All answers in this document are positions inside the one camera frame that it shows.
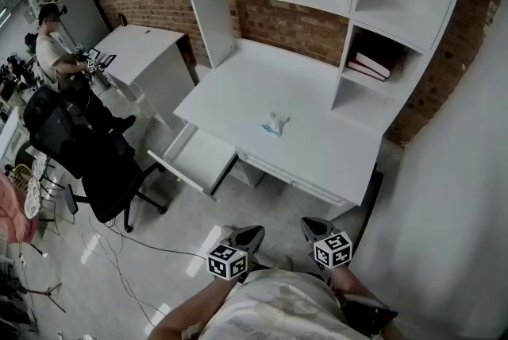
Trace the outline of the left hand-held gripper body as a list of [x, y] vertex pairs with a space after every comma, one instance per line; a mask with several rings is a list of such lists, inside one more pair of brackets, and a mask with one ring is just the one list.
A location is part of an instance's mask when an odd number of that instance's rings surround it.
[[245, 278], [255, 264], [254, 256], [264, 236], [265, 229], [261, 225], [233, 229], [207, 253], [207, 271], [227, 281]]

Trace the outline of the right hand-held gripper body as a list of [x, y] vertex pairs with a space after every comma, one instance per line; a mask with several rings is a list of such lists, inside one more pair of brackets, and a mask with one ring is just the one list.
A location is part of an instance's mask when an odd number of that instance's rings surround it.
[[320, 269], [334, 269], [352, 259], [352, 241], [330, 221], [317, 217], [303, 217], [301, 227], [310, 256]]

